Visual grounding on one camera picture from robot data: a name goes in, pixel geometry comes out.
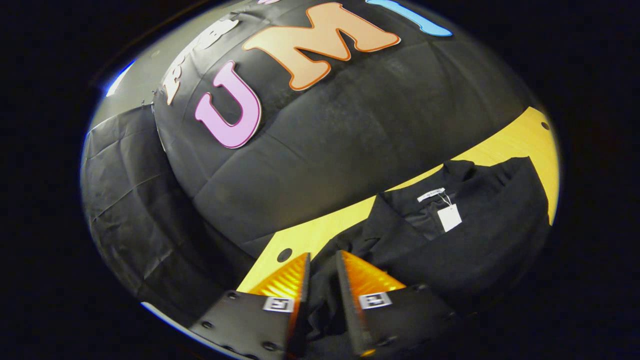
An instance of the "garment label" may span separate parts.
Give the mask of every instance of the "garment label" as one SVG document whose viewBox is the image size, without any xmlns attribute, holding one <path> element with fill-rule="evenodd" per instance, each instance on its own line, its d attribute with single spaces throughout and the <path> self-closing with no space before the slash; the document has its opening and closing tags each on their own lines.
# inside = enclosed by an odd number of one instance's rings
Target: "garment label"
<svg viewBox="0 0 640 360">
<path fill-rule="evenodd" d="M 424 199 L 428 199 L 432 196 L 438 195 L 439 193 L 444 193 L 444 188 L 439 188 L 436 190 L 431 190 L 428 193 L 425 193 L 423 196 L 418 198 L 418 202 L 422 202 Z"/>
<path fill-rule="evenodd" d="M 444 227 L 445 233 L 458 226 L 458 224 L 462 222 L 460 214 L 458 213 L 457 204 L 453 204 L 448 208 L 438 210 L 438 216 L 440 217 L 440 221 L 442 223 L 442 226 Z"/>
</svg>

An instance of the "pink letter u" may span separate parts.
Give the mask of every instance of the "pink letter u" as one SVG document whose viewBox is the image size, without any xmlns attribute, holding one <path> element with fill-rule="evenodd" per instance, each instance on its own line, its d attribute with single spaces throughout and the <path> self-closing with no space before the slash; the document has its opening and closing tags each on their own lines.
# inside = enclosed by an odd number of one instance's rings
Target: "pink letter u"
<svg viewBox="0 0 640 360">
<path fill-rule="evenodd" d="M 213 86 L 224 86 L 233 95 L 242 111 L 240 120 L 230 125 L 211 104 L 211 94 L 206 93 L 196 107 L 195 117 L 202 121 L 211 134 L 229 149 L 236 149 L 255 134 L 260 124 L 262 108 L 253 90 L 234 72 L 235 62 L 229 61 L 218 71 Z"/>
</svg>

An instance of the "black garment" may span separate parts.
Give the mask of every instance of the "black garment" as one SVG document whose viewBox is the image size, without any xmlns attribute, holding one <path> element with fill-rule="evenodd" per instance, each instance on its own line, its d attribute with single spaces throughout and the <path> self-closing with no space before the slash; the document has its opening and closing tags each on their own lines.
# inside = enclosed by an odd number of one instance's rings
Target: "black garment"
<svg viewBox="0 0 640 360">
<path fill-rule="evenodd" d="M 449 205 L 462 223 L 445 232 L 437 211 Z M 346 331 L 336 251 L 345 250 L 397 280 L 428 284 L 464 315 L 486 307 L 525 273 L 550 229 L 548 201 L 529 158 L 492 167 L 446 161 L 428 178 L 379 193 L 369 217 L 331 239 L 311 263 L 310 339 Z"/>
</svg>

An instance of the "blue letter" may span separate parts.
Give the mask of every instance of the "blue letter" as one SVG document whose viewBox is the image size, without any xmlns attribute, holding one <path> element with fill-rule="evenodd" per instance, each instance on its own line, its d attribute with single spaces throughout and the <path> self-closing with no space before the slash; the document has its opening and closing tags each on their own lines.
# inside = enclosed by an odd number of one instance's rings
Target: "blue letter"
<svg viewBox="0 0 640 360">
<path fill-rule="evenodd" d="M 398 14 L 415 22 L 420 26 L 420 30 L 423 33 L 427 33 L 435 37 L 449 37 L 453 35 L 451 31 L 432 23 L 431 21 L 428 21 L 427 19 L 403 7 L 402 5 L 398 4 L 395 1 L 391 1 L 391 0 L 366 0 L 366 1 L 369 4 L 384 6 L 385 8 L 393 12 L 397 12 Z"/>
</svg>

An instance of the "white price tag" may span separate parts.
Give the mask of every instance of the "white price tag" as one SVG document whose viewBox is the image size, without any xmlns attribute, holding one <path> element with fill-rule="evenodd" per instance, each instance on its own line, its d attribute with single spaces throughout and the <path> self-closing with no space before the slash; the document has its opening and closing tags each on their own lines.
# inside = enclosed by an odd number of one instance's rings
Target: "white price tag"
<svg viewBox="0 0 640 360">
<path fill-rule="evenodd" d="M 462 222 L 460 214 L 458 213 L 458 206 L 456 204 L 453 204 L 448 208 L 438 210 L 438 216 L 440 217 L 445 233 Z"/>
</svg>

